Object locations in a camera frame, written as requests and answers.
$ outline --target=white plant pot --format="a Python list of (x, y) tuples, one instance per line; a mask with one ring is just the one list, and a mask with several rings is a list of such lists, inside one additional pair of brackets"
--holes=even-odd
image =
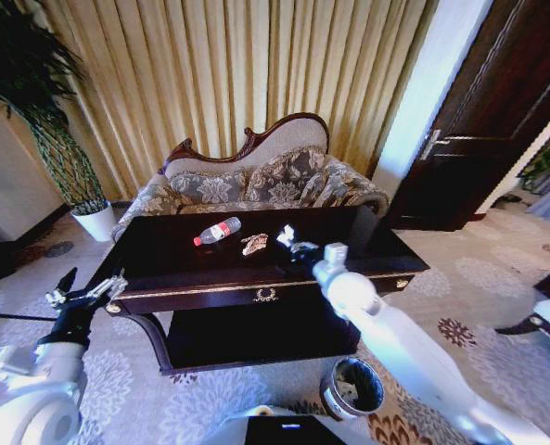
[(111, 229), (116, 225), (116, 217), (111, 205), (91, 215), (72, 215), (96, 241), (110, 241)]

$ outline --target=door handle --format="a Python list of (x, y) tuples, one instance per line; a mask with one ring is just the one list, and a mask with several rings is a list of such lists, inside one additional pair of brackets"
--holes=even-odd
[(447, 146), (450, 144), (450, 139), (445, 140), (439, 140), (440, 139), (441, 130), (433, 130), (433, 133), (431, 134), (431, 137), (428, 139), (427, 143), (425, 144), (425, 148), (423, 149), (423, 152), (421, 153), (421, 156), (419, 159), (421, 160), (427, 160), (429, 157), (429, 153), (431, 153), (431, 150), (433, 147), (435, 147), (437, 144)]

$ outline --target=drawer handle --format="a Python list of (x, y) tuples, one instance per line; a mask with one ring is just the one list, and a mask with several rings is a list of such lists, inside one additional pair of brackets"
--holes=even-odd
[(276, 291), (272, 287), (268, 288), (269, 294), (267, 296), (262, 294), (263, 291), (264, 289), (258, 289), (256, 291), (256, 298), (253, 301), (256, 301), (257, 303), (267, 303), (268, 301), (278, 300), (278, 297), (275, 297)]

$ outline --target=lower table shelf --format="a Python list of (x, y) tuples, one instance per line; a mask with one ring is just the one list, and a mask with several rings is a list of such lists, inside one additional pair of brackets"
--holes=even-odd
[(164, 374), (352, 354), (358, 341), (321, 297), (175, 311)]

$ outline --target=coffee table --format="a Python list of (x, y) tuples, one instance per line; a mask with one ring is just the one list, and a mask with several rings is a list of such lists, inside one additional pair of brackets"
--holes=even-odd
[[(239, 232), (194, 246), (194, 236), (230, 216)], [(367, 207), (260, 210), (134, 218), (90, 285), (123, 268), (128, 286), (106, 311), (145, 330), (164, 375), (355, 353), (358, 331), (275, 241), (285, 224), (298, 239), (348, 245), (348, 269), (381, 295), (428, 269)], [(267, 247), (244, 257), (240, 240), (260, 233)], [(168, 333), (153, 312), (173, 312)]]

